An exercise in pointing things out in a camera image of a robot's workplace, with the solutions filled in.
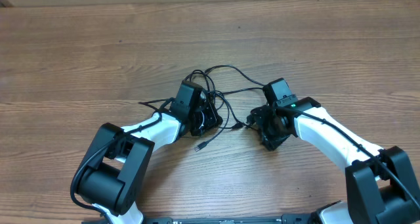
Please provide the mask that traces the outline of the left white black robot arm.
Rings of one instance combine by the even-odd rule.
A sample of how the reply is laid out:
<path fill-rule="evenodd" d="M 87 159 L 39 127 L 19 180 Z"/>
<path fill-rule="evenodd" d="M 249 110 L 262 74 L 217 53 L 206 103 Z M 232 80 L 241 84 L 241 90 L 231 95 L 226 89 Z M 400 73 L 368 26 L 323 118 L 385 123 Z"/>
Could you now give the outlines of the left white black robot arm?
<path fill-rule="evenodd" d="M 187 133 L 200 136 L 218 127 L 222 118 L 214 101 L 214 92 L 184 80 L 149 119 L 101 125 L 72 179 L 73 203 L 98 212 L 99 223 L 142 223 L 135 202 L 152 153 Z"/>

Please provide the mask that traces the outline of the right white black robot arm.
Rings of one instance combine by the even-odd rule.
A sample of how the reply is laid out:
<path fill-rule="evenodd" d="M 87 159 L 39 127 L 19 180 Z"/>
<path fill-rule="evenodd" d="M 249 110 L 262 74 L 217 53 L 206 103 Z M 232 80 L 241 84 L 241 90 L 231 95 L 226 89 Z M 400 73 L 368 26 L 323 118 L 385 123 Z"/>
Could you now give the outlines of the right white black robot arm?
<path fill-rule="evenodd" d="M 262 144 L 276 150 L 294 136 L 315 146 L 345 175 L 346 200 L 311 214 L 292 215 L 292 223 L 415 223 L 419 184 L 406 152 L 382 148 L 341 125 L 311 97 L 298 99 L 283 79 L 263 86 L 266 104 L 252 109 Z"/>

